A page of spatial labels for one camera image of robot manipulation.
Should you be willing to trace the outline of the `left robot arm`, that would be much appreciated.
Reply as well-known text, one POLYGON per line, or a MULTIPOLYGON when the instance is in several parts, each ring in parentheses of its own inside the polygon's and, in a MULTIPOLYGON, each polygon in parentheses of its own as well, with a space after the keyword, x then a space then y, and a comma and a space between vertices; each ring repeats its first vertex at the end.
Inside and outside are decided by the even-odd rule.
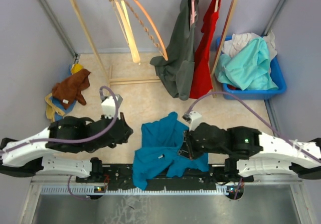
POLYGON ((40 133, 25 140, 4 138, 1 142, 1 173, 26 178, 37 174, 74 175, 82 179, 99 182, 104 177, 102 161, 93 157, 89 160, 71 160, 58 157, 58 153, 93 153, 100 148, 115 148, 127 143, 133 129, 126 123, 123 113, 104 135, 85 143, 57 143, 54 139, 80 140, 90 138, 104 130, 112 118, 65 117, 53 122, 40 133))

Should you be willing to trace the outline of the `orange wooden hanger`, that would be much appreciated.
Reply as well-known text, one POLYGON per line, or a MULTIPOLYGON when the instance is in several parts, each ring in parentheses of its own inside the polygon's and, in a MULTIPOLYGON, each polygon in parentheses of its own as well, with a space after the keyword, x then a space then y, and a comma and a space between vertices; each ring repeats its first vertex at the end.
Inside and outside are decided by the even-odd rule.
POLYGON ((152 41, 153 45, 158 49, 163 59, 168 60, 169 58, 168 58, 167 50, 164 45, 163 39, 160 33, 158 32, 158 29, 155 23, 153 22, 151 16, 138 0, 132 0, 132 1, 135 3, 135 5, 141 10, 142 14, 145 16, 148 22, 147 24, 139 17, 138 13, 135 11, 133 6, 128 2, 128 0, 124 0, 125 4, 129 7, 130 11, 138 20, 144 32, 147 34, 148 38, 152 41))

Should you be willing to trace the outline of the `blue t shirt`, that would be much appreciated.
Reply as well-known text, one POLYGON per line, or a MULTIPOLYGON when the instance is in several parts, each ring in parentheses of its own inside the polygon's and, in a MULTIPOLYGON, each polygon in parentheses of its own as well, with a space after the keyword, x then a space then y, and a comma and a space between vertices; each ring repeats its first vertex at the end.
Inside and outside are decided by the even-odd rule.
POLYGON ((178 154, 184 141, 184 131, 189 128, 178 121, 178 114, 168 116, 141 126, 141 148, 135 151, 133 161, 133 183, 145 190, 147 181, 167 169, 166 177, 182 177, 187 168, 202 172, 209 170, 208 154, 190 160, 178 154))

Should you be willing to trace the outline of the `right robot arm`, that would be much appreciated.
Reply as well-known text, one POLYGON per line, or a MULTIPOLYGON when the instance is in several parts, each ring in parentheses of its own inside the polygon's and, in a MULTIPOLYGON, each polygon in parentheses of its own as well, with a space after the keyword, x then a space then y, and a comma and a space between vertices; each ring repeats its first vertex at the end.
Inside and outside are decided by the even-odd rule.
POLYGON ((196 160, 206 153, 228 155, 224 176, 234 182, 254 175, 297 175, 320 179, 320 139, 310 142, 286 141, 244 126, 220 129, 200 123, 184 131, 178 154, 196 160))

